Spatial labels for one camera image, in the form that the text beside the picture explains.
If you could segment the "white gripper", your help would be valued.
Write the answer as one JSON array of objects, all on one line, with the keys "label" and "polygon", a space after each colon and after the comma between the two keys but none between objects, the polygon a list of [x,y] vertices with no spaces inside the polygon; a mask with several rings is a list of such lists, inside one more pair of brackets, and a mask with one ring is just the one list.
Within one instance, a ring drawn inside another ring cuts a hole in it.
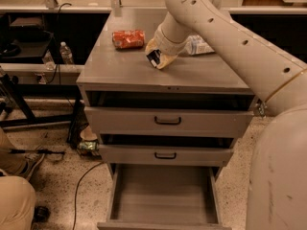
[{"label": "white gripper", "polygon": [[182,28],[163,28],[158,26],[154,37],[146,45],[145,54],[159,55],[156,68],[161,70],[169,66],[176,58],[177,54],[183,50],[187,38],[187,32]]}]

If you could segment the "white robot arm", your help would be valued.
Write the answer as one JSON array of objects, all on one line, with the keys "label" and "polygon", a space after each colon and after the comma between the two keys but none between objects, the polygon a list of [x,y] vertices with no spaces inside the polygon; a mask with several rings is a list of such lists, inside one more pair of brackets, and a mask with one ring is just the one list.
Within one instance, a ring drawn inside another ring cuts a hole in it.
[{"label": "white robot arm", "polygon": [[220,0],[165,0],[145,54],[162,69],[200,35],[273,115],[252,155],[246,230],[307,230],[307,64],[219,10]]}]

